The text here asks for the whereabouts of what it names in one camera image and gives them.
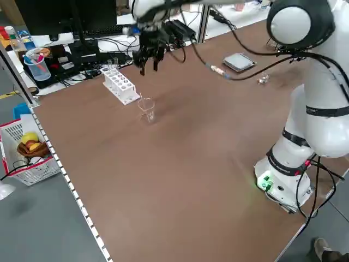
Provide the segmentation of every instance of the yellow tape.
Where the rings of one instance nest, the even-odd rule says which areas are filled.
[[[10,92],[10,93],[2,94],[2,95],[0,95],[0,100],[1,100],[1,99],[4,99],[4,98],[7,98],[7,97],[14,96],[15,94],[18,94],[18,92],[12,91],[12,92]]]

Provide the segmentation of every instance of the floor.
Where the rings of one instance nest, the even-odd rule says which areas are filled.
[[[3,23],[7,22],[0,13],[0,25]],[[0,70],[0,83],[0,94],[12,91],[3,70]],[[22,102],[19,96],[0,100],[0,124],[11,121],[12,108]],[[0,177],[3,175],[4,169],[0,167]],[[3,261],[46,262],[48,258],[50,262],[105,261],[62,175],[31,187],[12,178],[4,182],[17,189],[0,201]],[[339,184],[333,200],[321,209],[279,261],[319,261],[312,251],[316,237],[326,238],[337,251],[349,251],[348,187],[349,181]]]

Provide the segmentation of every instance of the keyboard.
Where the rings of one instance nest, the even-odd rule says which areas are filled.
[[[122,35],[122,28],[131,25],[115,25],[108,26],[105,28],[98,28],[94,30],[85,30],[83,34],[86,38],[97,38],[97,37],[109,37],[111,35]],[[77,33],[75,33],[74,39],[78,39]]]

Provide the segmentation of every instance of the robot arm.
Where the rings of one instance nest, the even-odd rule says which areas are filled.
[[[248,2],[130,1],[133,16],[141,30],[141,49],[134,54],[135,64],[139,67],[144,67],[148,57],[156,55],[156,62],[163,58],[164,50],[154,45],[154,39],[159,36],[156,24],[160,25],[159,22],[170,15],[169,10],[191,3]],[[343,66],[343,72],[349,72],[346,55],[348,16],[349,4],[342,0],[277,0],[268,14],[267,31],[287,53],[305,55],[305,51],[312,49],[311,54],[337,61]],[[138,58],[143,58],[141,54],[146,59],[137,64]],[[290,211],[296,211],[311,195],[310,179],[305,170],[310,163],[308,159],[314,153],[323,157],[341,157],[349,153],[349,95],[346,93],[349,80],[344,81],[344,74],[334,68],[334,63],[330,63],[328,69],[320,62],[319,59],[311,61],[304,86],[293,91],[291,112],[282,136],[255,165],[258,187]]]
[[[252,0],[130,0],[129,6],[137,23],[154,23],[171,15],[183,4],[238,4]]]

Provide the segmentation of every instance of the yellow object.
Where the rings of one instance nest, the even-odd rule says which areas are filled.
[[[14,96],[16,93],[18,94],[18,91],[9,92],[9,93],[6,93],[6,94],[0,94],[0,100],[4,99],[4,98],[7,98],[7,97]]]
[[[29,140],[39,142],[38,135],[36,135],[36,133],[31,132],[31,133],[27,133],[27,134],[23,135],[21,138],[21,142],[23,144],[26,144]]]
[[[34,144],[32,144],[31,147],[29,148],[29,151],[34,151],[34,150],[37,149],[40,145],[41,145],[41,143],[34,143]]]

